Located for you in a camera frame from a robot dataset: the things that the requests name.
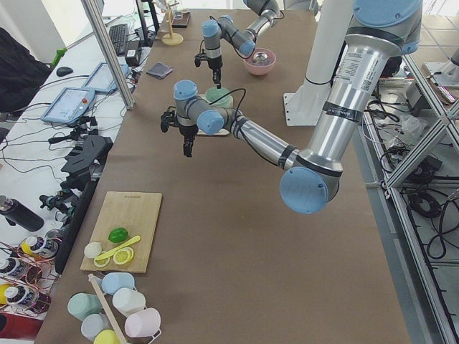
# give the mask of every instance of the keyboard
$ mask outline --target keyboard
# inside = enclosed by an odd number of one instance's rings
[[[118,56],[122,56],[126,53],[126,43],[128,42],[128,25],[118,24],[113,25],[108,30],[108,36],[112,41],[115,52]]]

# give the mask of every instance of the computer mouse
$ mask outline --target computer mouse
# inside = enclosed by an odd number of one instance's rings
[[[64,77],[67,74],[73,73],[73,69],[70,67],[59,67],[56,70],[56,75],[58,77]]]

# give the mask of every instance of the wooden stick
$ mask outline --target wooden stick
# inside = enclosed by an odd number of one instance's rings
[[[171,8],[169,7],[168,11],[167,11],[167,24],[169,25],[169,36],[172,38],[174,38],[174,30],[172,29],[172,10]]]
[[[105,296],[103,296],[103,292],[98,284],[97,278],[93,274],[89,274],[88,279],[89,282],[91,282],[91,284],[93,285],[95,294],[99,298],[99,301],[102,304],[105,314],[107,315],[108,320],[110,321],[110,324],[112,325],[112,328],[115,331],[118,340],[120,341],[120,344],[128,344],[128,342],[126,342],[126,338],[124,338],[123,331],[121,331],[120,329],[120,325],[118,325],[118,322],[115,319],[115,315],[113,315],[113,312],[110,309],[110,306],[108,305]]]

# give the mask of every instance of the light blue cup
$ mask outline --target light blue cup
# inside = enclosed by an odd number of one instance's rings
[[[129,272],[111,272],[102,280],[102,290],[107,294],[115,294],[121,288],[134,289],[134,276]]]
[[[96,295],[79,292],[70,298],[67,310],[78,320],[83,321],[91,314],[100,313],[102,305]]]

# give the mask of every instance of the pink bowl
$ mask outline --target pink bowl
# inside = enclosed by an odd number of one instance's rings
[[[253,60],[253,57],[255,54],[258,52],[264,52],[268,56],[267,60],[264,62],[255,62]],[[253,54],[248,58],[244,59],[244,67],[245,69],[250,73],[254,75],[265,75],[271,71],[272,68],[274,68],[275,64],[275,54],[271,52],[268,49],[265,48],[255,48]]]

